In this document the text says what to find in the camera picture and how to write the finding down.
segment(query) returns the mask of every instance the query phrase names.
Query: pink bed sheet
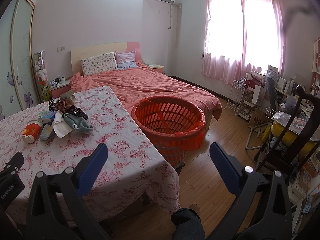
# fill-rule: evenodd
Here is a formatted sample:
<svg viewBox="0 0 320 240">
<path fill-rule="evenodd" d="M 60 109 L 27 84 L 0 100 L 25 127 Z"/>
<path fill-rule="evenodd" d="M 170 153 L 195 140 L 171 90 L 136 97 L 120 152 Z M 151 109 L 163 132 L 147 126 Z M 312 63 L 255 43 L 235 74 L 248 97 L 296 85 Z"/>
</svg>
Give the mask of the pink bed sheet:
<svg viewBox="0 0 320 240">
<path fill-rule="evenodd" d="M 74 93 L 103 86 L 112 88 L 129 114 L 141 99 L 160 95 L 173 95 L 189 100 L 204 112 L 213 110 L 216 120 L 222 112 L 219 99 L 209 92 L 167 77 L 143 64 L 139 64 L 137 68 L 113 70 L 86 78 L 78 72 L 71 78 L 71 89 Z"/>
</svg>

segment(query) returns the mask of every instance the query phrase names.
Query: wooden chair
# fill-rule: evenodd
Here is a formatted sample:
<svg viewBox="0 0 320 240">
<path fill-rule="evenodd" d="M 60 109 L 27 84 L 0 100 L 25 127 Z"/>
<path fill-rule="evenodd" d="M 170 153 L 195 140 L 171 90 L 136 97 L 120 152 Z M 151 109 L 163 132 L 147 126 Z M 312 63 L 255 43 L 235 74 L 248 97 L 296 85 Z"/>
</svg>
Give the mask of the wooden chair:
<svg viewBox="0 0 320 240">
<path fill-rule="evenodd" d="M 279 138 L 277 139 L 276 143 L 273 145 L 271 149 L 269 149 L 269 146 L 266 145 L 267 142 L 265 142 L 262 148 L 254 157 L 254 160 L 256 161 L 258 159 L 260 152 L 264 151 L 264 149 L 267 148 L 266 149 L 267 154 L 265 155 L 261 163 L 257 166 L 256 171 L 259 171 L 262 167 L 266 167 L 271 171 L 275 169 L 280 170 L 282 173 L 285 173 L 286 175 L 290 176 L 294 170 L 294 166 L 291 165 L 292 160 L 297 156 L 300 150 L 304 147 L 304 145 L 309 141 L 309 139 L 317 130 L 320 124 L 320 98 L 315 97 L 311 94 L 306 94 L 301 86 L 297 87 L 297 93 L 299 95 L 299 99 L 296 104 L 296 107 L 286 127 L 284 128 Z M 275 151 L 275 149 L 280 143 L 285 133 L 288 131 L 293 119 L 295 118 L 298 112 L 302 99 L 310 100 L 314 105 L 314 109 L 303 130 L 300 132 L 297 138 L 293 141 L 291 146 L 288 148 L 287 152 L 283 156 L 281 156 L 278 151 Z M 315 150 L 319 147 L 319 145 L 320 145 L 320 141 L 316 143 L 316 145 L 313 147 L 310 153 L 308 153 L 308 155 L 302 160 L 302 162 L 298 166 L 298 170 L 302 168 L 302 166 L 311 157 L 311 155 L 315 152 Z"/>
</svg>

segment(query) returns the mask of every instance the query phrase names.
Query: headboard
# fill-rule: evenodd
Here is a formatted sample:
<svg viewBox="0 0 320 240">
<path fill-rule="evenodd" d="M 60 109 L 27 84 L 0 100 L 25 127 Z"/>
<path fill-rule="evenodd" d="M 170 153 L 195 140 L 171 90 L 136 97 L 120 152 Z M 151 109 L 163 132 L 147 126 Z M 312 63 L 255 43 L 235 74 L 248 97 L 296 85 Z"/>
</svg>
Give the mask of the headboard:
<svg viewBox="0 0 320 240">
<path fill-rule="evenodd" d="M 82 71 L 81 60 L 88 57 L 101 55 L 108 52 L 131 52 L 136 51 L 136 61 L 141 60 L 139 42 L 106 43 L 100 45 L 87 46 L 71 50 L 72 74 Z"/>
</svg>

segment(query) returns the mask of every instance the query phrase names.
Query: metal screw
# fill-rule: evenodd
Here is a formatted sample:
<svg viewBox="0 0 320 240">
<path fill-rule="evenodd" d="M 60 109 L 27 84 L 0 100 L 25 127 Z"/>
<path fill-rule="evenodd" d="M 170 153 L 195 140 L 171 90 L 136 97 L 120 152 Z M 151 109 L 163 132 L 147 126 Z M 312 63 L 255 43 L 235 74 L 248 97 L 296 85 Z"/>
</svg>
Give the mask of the metal screw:
<svg viewBox="0 0 320 240">
<path fill-rule="evenodd" d="M 73 167 L 68 167 L 68 168 L 66 168 L 66 169 L 64 170 L 64 172 L 65 172 L 66 174 L 73 173 L 73 171 L 74 171 Z"/>
<path fill-rule="evenodd" d="M 41 178 L 43 176 L 43 174 L 44 174 L 43 171 L 39 171 L 36 176 L 37 176 L 37 178 Z"/>
<path fill-rule="evenodd" d="M 282 174 L 281 174 L 280 171 L 275 171 L 275 175 L 276 175 L 277 177 L 281 177 L 281 176 L 282 176 Z"/>
<path fill-rule="evenodd" d="M 245 170 L 247 173 L 253 172 L 253 168 L 252 168 L 251 166 L 245 166 L 245 167 L 244 167 L 244 170 Z"/>
</svg>

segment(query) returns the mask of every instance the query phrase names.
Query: white wire cart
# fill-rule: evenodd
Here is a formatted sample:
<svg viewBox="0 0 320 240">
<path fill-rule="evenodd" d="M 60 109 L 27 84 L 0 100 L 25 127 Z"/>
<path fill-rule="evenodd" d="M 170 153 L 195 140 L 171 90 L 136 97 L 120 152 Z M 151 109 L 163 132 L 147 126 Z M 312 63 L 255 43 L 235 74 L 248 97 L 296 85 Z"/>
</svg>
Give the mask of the white wire cart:
<svg viewBox="0 0 320 240">
<path fill-rule="evenodd" d="M 229 107 L 230 109 L 236 112 L 235 116 L 238 116 L 243 106 L 244 91 L 245 84 L 237 80 L 234 80 L 231 87 L 227 106 L 224 109 L 226 110 L 227 107 Z"/>
</svg>

